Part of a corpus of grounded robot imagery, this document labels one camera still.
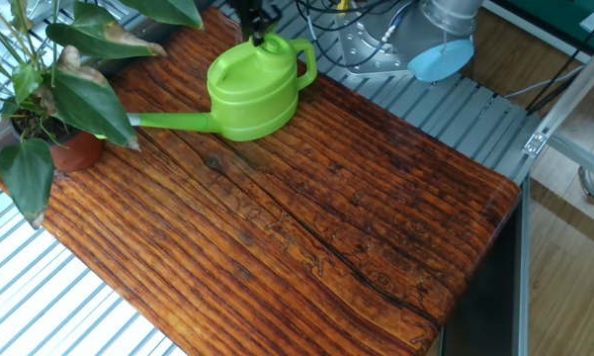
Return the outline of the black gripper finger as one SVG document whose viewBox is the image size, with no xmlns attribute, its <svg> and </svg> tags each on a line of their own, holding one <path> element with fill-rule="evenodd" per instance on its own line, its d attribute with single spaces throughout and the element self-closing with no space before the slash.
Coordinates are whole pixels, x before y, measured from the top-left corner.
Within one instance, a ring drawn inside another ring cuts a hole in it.
<svg viewBox="0 0 594 356">
<path fill-rule="evenodd" d="M 263 8 L 261 0 L 253 0 L 252 5 L 252 41 L 254 45 L 261 45 L 265 36 L 281 20 L 282 11 L 275 4 L 270 5 L 271 12 Z"/>
<path fill-rule="evenodd" d="M 261 9 L 260 0 L 236 0 L 235 10 L 240 20 L 241 31 L 244 36 L 258 40 L 258 17 Z"/>
</svg>

